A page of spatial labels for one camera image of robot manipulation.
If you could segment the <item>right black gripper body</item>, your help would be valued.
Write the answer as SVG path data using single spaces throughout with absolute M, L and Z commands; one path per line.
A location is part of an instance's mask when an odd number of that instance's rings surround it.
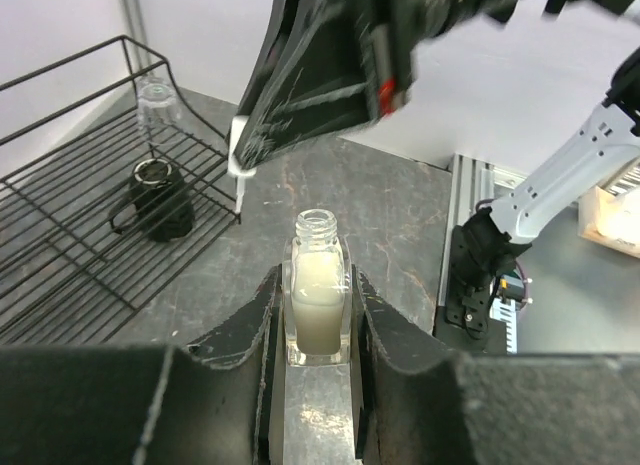
M 415 81 L 412 53 L 479 15 L 507 22 L 519 0 L 359 0 L 366 11 L 373 69 L 367 73 L 376 93 L 375 118 L 393 114 L 408 102 Z

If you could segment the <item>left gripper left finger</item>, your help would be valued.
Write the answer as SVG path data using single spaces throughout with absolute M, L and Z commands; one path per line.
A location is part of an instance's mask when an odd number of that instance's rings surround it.
M 280 281 L 185 346 L 3 348 L 2 462 L 281 463 Z

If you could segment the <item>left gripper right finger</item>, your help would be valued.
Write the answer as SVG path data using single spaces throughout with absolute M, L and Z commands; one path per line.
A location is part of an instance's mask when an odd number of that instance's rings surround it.
M 635 464 L 635 354 L 447 347 L 351 273 L 354 452 L 365 464 Z

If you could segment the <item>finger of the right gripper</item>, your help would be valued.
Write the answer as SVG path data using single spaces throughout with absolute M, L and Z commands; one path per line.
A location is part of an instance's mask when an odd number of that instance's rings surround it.
M 372 0 L 273 0 L 238 113 L 234 157 L 255 168 L 375 121 Z

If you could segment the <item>nail polish bottle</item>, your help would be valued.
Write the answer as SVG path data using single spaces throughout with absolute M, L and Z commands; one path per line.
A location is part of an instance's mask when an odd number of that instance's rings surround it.
M 327 366 L 349 360 L 351 260 L 335 215 L 301 212 L 282 263 L 286 357 L 291 366 Z

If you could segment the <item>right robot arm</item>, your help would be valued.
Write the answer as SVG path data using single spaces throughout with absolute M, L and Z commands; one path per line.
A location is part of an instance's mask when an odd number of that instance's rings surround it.
M 519 0 L 273 0 L 266 35 L 228 135 L 243 195 L 259 165 L 301 142 L 373 125 L 402 108 L 412 53 L 479 15 L 509 21 Z M 501 274 L 570 202 L 639 155 L 639 57 L 614 74 L 578 131 L 509 195 L 453 230 L 438 338 L 488 338 Z

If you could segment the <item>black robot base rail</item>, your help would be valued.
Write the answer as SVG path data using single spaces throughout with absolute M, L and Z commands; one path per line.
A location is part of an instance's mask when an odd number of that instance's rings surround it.
M 517 352 L 517 302 L 523 290 L 515 276 L 525 246 L 513 245 L 490 217 L 493 167 L 456 154 L 444 258 L 433 328 L 452 348 L 472 352 Z

